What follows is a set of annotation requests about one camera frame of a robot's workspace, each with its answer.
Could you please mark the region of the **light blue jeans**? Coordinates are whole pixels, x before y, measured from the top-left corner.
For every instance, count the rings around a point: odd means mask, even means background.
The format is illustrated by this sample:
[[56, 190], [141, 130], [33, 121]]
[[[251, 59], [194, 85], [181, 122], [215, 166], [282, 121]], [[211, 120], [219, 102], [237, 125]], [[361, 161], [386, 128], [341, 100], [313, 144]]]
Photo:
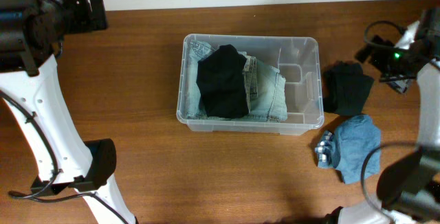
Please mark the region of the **light blue jeans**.
[[243, 69], [249, 113], [240, 118], [228, 119], [209, 117], [201, 102], [201, 94], [196, 83], [198, 62], [207, 58], [220, 46], [213, 47], [205, 41], [191, 41], [188, 45], [187, 94], [184, 115], [194, 120], [225, 120], [246, 122], [283, 122], [287, 119], [285, 100], [286, 79], [280, 70], [263, 63], [247, 52]]

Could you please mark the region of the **black garment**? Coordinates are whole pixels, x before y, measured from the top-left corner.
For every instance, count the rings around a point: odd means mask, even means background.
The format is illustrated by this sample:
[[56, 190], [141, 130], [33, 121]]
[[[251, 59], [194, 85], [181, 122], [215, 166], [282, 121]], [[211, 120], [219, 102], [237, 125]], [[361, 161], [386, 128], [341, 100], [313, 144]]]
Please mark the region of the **black garment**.
[[324, 111], [342, 116], [361, 114], [374, 79], [363, 73], [358, 63], [338, 63], [323, 74], [328, 94], [323, 99]]
[[196, 83], [207, 116], [234, 119], [249, 113], [243, 76], [246, 62], [232, 45], [222, 45], [198, 62]]

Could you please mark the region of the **blue cloth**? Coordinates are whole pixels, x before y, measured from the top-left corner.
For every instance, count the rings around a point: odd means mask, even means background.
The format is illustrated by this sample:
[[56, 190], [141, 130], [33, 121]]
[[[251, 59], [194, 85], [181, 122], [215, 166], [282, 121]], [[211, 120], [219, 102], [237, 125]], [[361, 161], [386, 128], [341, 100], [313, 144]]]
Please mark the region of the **blue cloth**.
[[336, 127], [325, 131], [316, 147], [319, 168], [333, 168], [340, 172], [345, 184], [361, 179], [362, 164], [366, 156], [381, 143], [381, 131], [368, 115], [349, 118]]

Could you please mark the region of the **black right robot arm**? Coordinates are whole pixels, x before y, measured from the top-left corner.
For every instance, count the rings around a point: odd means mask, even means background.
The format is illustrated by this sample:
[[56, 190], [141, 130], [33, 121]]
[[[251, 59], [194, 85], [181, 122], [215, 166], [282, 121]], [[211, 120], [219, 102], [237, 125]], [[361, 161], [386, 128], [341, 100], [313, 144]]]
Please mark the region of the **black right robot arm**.
[[[335, 168], [347, 183], [364, 182], [379, 174], [375, 194], [363, 202], [339, 207], [325, 223], [425, 223], [439, 219], [439, 9], [423, 11], [409, 26], [398, 26], [396, 43], [364, 36], [357, 62], [339, 63], [324, 73], [329, 95], [324, 110], [344, 114], [348, 120], [334, 132], [325, 132], [316, 147], [318, 165]], [[403, 93], [411, 82], [420, 92], [419, 134], [412, 152], [385, 169], [380, 168], [384, 148], [380, 134], [362, 107], [373, 79], [360, 64], [369, 61], [381, 73], [380, 81]]]

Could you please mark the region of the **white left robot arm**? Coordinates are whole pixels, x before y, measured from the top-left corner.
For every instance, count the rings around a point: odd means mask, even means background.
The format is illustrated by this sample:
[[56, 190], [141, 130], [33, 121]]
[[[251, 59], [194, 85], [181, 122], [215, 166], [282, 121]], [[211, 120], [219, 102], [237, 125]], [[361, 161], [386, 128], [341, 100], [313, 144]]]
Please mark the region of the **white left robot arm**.
[[16, 200], [57, 203], [73, 188], [99, 223], [136, 223], [118, 189], [111, 139], [80, 138], [62, 95], [64, 37], [105, 30], [103, 0], [1, 0], [1, 99], [20, 126], [38, 175]]

